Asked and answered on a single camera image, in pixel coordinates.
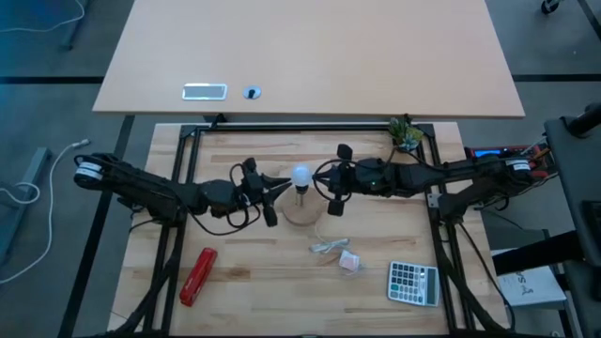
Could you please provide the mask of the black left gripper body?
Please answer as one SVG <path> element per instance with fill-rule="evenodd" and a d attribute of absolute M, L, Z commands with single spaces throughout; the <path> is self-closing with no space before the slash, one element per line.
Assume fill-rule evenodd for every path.
<path fill-rule="evenodd" d="M 259 206 L 263 208 L 262 213 L 267 226 L 276 226 L 278 224 L 275 211 L 277 192 L 273 188 L 270 179 L 257 172 L 254 158 L 248 158 L 239 166 L 242 172 L 242 180 L 239 186 L 239 200 L 244 212 L 244 222 L 241 227 L 246 227 L 251 223 L 249 221 L 248 207 Z"/>

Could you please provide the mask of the white lightbulb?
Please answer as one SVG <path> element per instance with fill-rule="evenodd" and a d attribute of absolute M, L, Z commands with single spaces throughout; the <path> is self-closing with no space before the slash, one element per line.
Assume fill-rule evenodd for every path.
<path fill-rule="evenodd" d="M 292 168 L 291 182 L 298 194 L 305 194 L 313 181 L 313 173 L 307 164 L 296 164 Z"/>

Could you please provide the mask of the grey desk calculator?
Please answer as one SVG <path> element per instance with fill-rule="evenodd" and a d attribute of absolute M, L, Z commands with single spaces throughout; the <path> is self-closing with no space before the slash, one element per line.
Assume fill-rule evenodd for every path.
<path fill-rule="evenodd" d="M 437 268 L 401 261 L 390 263 L 386 290 L 389 300 L 415 306 L 437 307 L 439 293 Z"/>

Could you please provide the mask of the lamp with round wooden base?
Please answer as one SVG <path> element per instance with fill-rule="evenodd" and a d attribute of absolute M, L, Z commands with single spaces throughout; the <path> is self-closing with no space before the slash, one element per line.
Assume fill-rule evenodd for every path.
<path fill-rule="evenodd" d="M 296 226 L 315 224 L 327 207 L 326 201 L 314 188 L 307 188 L 303 193 L 289 188 L 280 197 L 279 204 L 287 221 Z"/>

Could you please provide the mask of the red electronics board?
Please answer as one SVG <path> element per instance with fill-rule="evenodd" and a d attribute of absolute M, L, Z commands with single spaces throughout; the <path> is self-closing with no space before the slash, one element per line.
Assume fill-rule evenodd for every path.
<path fill-rule="evenodd" d="M 495 155 L 499 158 L 526 157 L 529 159 L 533 175 L 549 178 L 557 174 L 555 161 L 546 143 L 535 146 L 496 146 L 496 147 L 464 147 L 467 158 L 480 158 Z"/>

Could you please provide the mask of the black equipment stand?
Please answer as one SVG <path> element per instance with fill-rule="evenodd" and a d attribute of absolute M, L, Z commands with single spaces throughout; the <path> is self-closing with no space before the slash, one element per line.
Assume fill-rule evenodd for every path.
<path fill-rule="evenodd" d="M 585 337 L 601 338 L 601 102 L 545 123 L 575 229 L 493 257 L 499 275 L 562 263 Z"/>

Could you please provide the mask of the white printed paper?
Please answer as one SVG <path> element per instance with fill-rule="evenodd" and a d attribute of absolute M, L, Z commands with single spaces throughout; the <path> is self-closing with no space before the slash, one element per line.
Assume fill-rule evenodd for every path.
<path fill-rule="evenodd" d="M 508 273 L 497 278 L 501 293 L 514 307 L 567 300 L 549 266 Z"/>

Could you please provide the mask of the silver desk outlet plate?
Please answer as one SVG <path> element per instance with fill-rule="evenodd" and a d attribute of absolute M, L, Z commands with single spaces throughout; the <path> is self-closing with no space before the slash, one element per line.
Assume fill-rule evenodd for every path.
<path fill-rule="evenodd" d="M 225 100 L 228 86 L 226 84 L 185 84 L 182 90 L 184 100 Z"/>

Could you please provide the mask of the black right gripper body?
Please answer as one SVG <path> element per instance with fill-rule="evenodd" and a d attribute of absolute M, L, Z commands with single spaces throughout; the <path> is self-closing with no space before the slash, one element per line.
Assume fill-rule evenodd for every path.
<path fill-rule="evenodd" d="M 381 188 L 383 178 L 383 160 L 368 158 L 353 161 L 353 150 L 350 146 L 340 144 L 336 152 L 339 163 L 333 165 L 328 191 L 334 194 L 328 204 L 330 215 L 342 215 L 345 202 L 352 193 L 375 194 Z"/>

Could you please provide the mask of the small potted succulent plant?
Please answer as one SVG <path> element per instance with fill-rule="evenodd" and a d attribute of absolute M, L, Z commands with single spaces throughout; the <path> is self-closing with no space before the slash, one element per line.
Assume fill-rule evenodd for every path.
<path fill-rule="evenodd" d="M 415 150 L 424 137 L 424 133 L 412 124 L 412 119 L 408 115 L 392 117 L 389 123 L 389 134 L 395 147 L 407 152 Z"/>

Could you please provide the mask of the beige office desk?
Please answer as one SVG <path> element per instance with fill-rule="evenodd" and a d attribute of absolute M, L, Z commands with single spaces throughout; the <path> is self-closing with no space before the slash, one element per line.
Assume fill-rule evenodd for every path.
<path fill-rule="evenodd" d="M 524 116 L 485 0 L 135 0 L 93 109 Z"/>

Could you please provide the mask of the red stapler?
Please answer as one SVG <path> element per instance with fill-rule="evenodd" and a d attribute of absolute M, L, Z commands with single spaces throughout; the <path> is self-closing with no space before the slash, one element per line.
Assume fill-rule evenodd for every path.
<path fill-rule="evenodd" d="M 200 290 L 206 282 L 218 253 L 212 248 L 204 248 L 199 254 L 191 272 L 179 292 L 180 303 L 192 307 Z"/>

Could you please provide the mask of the black aluminium table frame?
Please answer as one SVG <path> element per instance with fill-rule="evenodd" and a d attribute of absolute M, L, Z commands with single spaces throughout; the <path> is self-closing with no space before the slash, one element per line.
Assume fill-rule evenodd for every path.
<path fill-rule="evenodd" d="M 254 157 L 257 169 L 273 177 L 289 177 L 298 162 L 315 170 L 335 158 L 338 144 L 353 148 L 355 159 L 387 157 L 391 140 L 386 131 L 215 131 L 200 140 L 195 181 L 228 179 L 231 166 Z M 319 242 L 314 225 L 297 227 L 283 217 L 264 221 L 228 237 L 213 237 L 189 218 L 183 237 L 179 275 L 169 332 L 195 335 L 430 335 L 447 333 L 443 300 L 420 307 L 386 297 L 386 271 L 393 260 L 436 265 L 432 227 L 424 194 L 410 199 L 354 195 L 344 216 L 323 213 L 318 233 L 324 239 L 349 238 L 349 249 L 361 257 L 363 269 L 346 275 L 337 252 L 311 253 Z M 483 265 L 457 230 L 464 273 L 471 292 L 500 325 L 507 314 Z M 107 330 L 115 330 L 134 311 L 150 287 L 161 229 L 146 224 L 131 232 Z M 218 257 L 192 307 L 178 293 L 205 247 Z M 167 315 L 167 288 L 159 294 L 152 329 L 161 329 Z"/>

